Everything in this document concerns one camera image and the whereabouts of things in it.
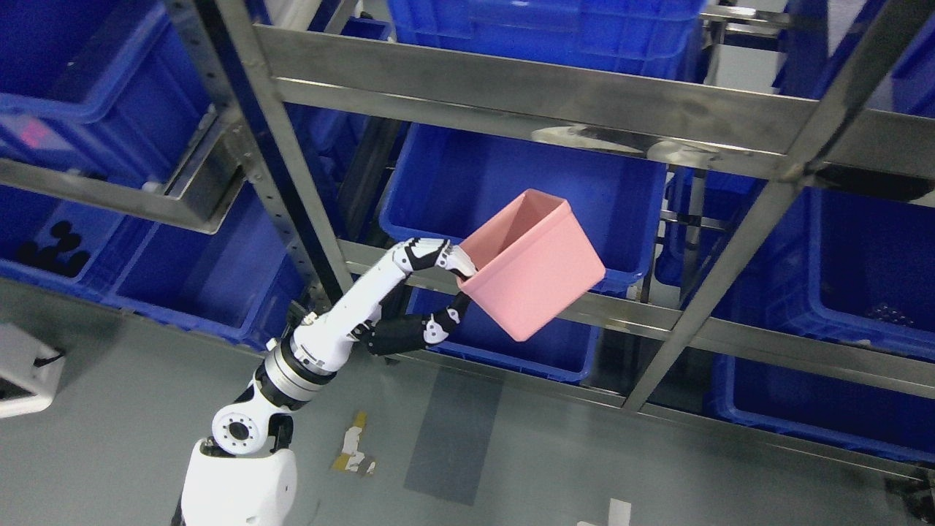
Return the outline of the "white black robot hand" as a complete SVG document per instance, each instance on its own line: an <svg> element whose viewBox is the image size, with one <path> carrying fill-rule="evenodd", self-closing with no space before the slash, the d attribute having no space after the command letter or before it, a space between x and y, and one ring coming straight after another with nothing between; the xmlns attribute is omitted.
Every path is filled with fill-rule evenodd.
<svg viewBox="0 0 935 526"><path fill-rule="evenodd" d="M411 237L394 244L333 308L304 321L289 339L288 357L314 373L336 373L351 350L394 355L435 346L453 334L465 318L470 297L459 293L433 313L385 319L383 302L412 273L440 267L467 280L477 266L465 250L443 237Z"/></svg>

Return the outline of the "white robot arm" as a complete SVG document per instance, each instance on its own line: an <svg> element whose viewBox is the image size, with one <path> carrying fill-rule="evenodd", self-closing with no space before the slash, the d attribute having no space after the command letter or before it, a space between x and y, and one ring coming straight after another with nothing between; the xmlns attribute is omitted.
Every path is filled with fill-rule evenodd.
<svg viewBox="0 0 935 526"><path fill-rule="evenodd" d="M283 525L297 496L294 414L333 380L351 341L274 340L247 386L191 450L174 525Z"/></svg>

